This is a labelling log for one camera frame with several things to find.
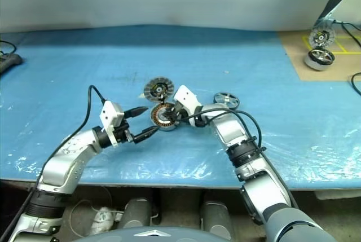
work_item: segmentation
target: silver robot arm segment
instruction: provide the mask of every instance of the silver robot arm segment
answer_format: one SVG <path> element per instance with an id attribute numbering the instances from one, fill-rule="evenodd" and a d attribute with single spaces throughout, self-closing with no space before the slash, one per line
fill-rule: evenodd
<path id="1" fill-rule="evenodd" d="M 138 135 L 130 133 L 126 118 L 140 115 L 145 110 L 146 107 L 138 107 L 124 112 L 118 104 L 106 100 L 100 113 L 103 128 L 97 126 L 78 133 L 48 160 L 25 213 L 20 216 L 8 241 L 57 242 L 52 235 L 60 229 L 67 201 L 88 161 L 103 148 L 123 142 L 138 143 L 157 131 L 158 128 L 152 126 Z"/>
<path id="2" fill-rule="evenodd" d="M 227 108 L 225 104 L 202 106 L 196 95 L 182 85 L 174 95 L 177 110 L 185 109 L 192 126 L 204 126 L 211 118 L 226 111 L 211 111 Z M 240 120 L 233 113 L 225 113 L 213 119 L 214 128 L 228 154 L 240 182 L 245 205 L 257 224 L 264 224 L 269 242 L 336 242 L 310 217 L 292 207 L 288 191 L 273 168 L 262 156 L 255 137 L 246 133 Z"/>

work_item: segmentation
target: small wheel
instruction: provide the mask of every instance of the small wheel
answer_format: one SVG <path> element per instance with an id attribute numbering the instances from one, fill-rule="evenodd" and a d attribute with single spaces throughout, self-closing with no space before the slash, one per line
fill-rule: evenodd
<path id="1" fill-rule="evenodd" d="M 226 104 L 229 109 L 236 110 L 240 102 L 239 99 L 233 94 L 220 92 L 214 95 L 213 103 L 223 103 Z"/>
<path id="2" fill-rule="evenodd" d="M 304 58 L 304 62 L 308 67 L 317 71 L 324 71 L 334 62 L 334 55 L 332 52 L 323 49 L 312 49 Z"/>

